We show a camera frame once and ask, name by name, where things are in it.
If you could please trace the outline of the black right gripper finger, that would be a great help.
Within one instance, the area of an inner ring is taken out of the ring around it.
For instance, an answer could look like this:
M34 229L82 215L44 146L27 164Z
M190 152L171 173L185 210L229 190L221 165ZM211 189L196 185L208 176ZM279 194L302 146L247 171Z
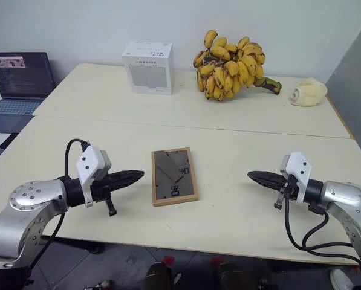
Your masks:
M284 188L285 185L285 178L283 177L277 177L277 178L253 177L251 178L251 180L263 187L267 187L269 189L276 190L278 192L282 188Z
M282 175L267 172L267 171L251 171L247 176L258 184L282 184L285 183L285 178Z

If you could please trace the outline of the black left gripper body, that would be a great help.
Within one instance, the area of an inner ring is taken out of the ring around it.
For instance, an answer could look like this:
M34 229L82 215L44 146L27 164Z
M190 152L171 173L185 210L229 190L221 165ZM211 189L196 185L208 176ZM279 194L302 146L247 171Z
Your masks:
M109 216L114 216L117 214L117 210L111 200L111 192L113 189L113 183L115 182L116 174L107 174L103 179L99 181L94 181L91 184L91 196L93 202L98 203L105 201L108 207Z

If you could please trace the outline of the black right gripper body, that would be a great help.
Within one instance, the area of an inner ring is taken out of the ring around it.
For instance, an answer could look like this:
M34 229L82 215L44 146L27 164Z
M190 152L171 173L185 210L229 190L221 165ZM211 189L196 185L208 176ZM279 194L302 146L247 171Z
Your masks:
M283 201L286 204L289 203L291 195L295 192L297 187L297 179L294 175L288 175L288 178L282 183L278 185L278 198L274 203L274 208L278 210L282 209Z

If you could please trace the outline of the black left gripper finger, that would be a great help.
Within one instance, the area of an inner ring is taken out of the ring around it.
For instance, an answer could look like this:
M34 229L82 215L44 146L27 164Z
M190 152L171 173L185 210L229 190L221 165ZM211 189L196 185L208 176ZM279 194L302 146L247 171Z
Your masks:
M137 182L145 175L141 170L122 170L109 175L112 182Z
M139 181L141 176L127 176L117 179L113 179L110 183L110 191L116 191L125 187L129 187L131 184Z

